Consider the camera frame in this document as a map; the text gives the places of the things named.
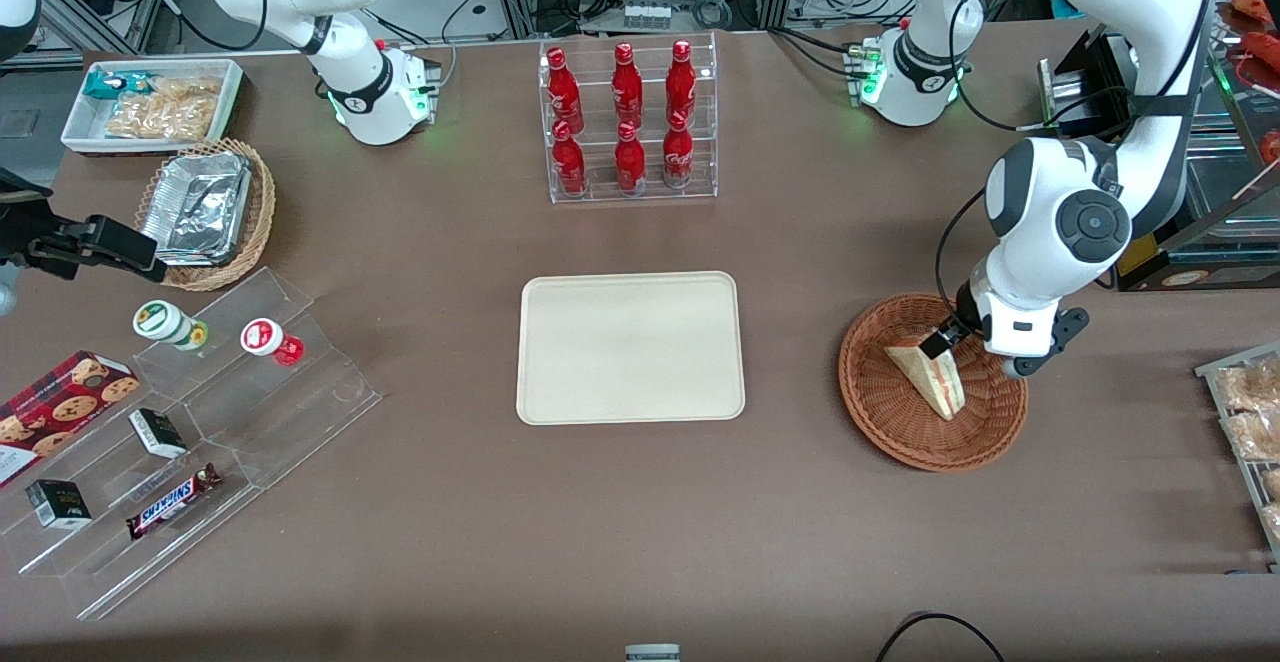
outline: cookie box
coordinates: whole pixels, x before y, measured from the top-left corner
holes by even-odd
[[[0,488],[137,388],[122,362],[82,351],[0,405]]]

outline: round wicker basket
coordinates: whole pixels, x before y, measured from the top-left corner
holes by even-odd
[[[248,274],[257,265],[266,247],[266,238],[271,234],[271,215],[275,214],[275,183],[271,181],[271,170],[266,169],[262,157],[247,143],[236,140],[219,140],[216,142],[198,143],[191,150],[179,152],[182,156],[192,157],[200,155],[212,155],[212,152],[237,152],[253,164],[253,178],[250,181],[248,201],[244,205],[244,220],[241,224],[239,251],[228,264],[219,268],[169,268],[164,277],[164,283],[169,287],[178,287],[188,292],[210,292],[238,280]],[[160,179],[160,170],[151,175],[151,183],[142,193],[142,204],[133,215],[133,229],[142,229],[142,220],[151,209],[151,196],[156,191],[156,182]]]
[[[884,346],[924,335],[947,318],[941,298],[902,295],[854,320],[840,346],[840,389],[858,428],[900,462],[934,472],[983,466],[1018,438],[1027,420],[1027,382],[1005,375],[1001,357],[970,337],[952,350],[965,406],[943,420],[893,365]]]

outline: snickers bar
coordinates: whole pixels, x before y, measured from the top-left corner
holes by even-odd
[[[125,520],[124,524],[129,526],[129,537],[141,539],[142,535],[160,526],[165,520],[177,515],[187,505],[196,502],[196,498],[218,487],[221,481],[223,478],[218,476],[218,472],[214,471],[214,464],[205,465],[205,469],[183,480],[174,490],[157,499],[155,505],[143,510],[142,513]]]

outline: table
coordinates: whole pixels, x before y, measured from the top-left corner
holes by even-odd
[[[968,91],[1036,117],[1034,61],[1078,23],[991,26]],[[860,38],[867,29],[842,29]],[[846,325],[931,289],[937,237],[1016,138],[954,106],[924,129],[851,110],[842,81],[763,33],[722,35],[721,197],[547,200],[535,44],[463,47],[439,125],[362,147],[298,56],[242,58],[236,137],[271,166],[264,261],[387,400],[102,622],[0,571],[4,658],[869,659],[916,610],[1010,658],[1258,659],[1280,584],[1192,369],[1276,337],[1274,292],[1085,289],[1093,324],[1030,382],[1021,438],[984,470],[902,467],[850,423]],[[60,214],[132,219],[156,160],[68,155]],[[956,286],[993,243],[952,236]],[[515,411],[520,291],[539,275],[724,270],[746,411],[722,423],[530,428]],[[211,297],[86,269],[27,273],[0,321],[17,388],[68,352],[128,357],[129,314]],[[983,659],[925,627],[900,659]]]

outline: small box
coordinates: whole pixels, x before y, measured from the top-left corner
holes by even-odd
[[[0,405],[0,488],[137,388],[122,362],[82,351]]]
[[[169,417],[160,412],[140,407],[129,414],[129,423],[133,425],[133,432],[138,433],[138,439],[142,440],[142,447],[146,447],[147,452],[170,460],[187,453],[187,444],[182,442],[178,428],[173,426]]]
[[[76,483],[36,480],[27,485],[27,499],[40,525],[51,530],[78,530],[93,521]]]

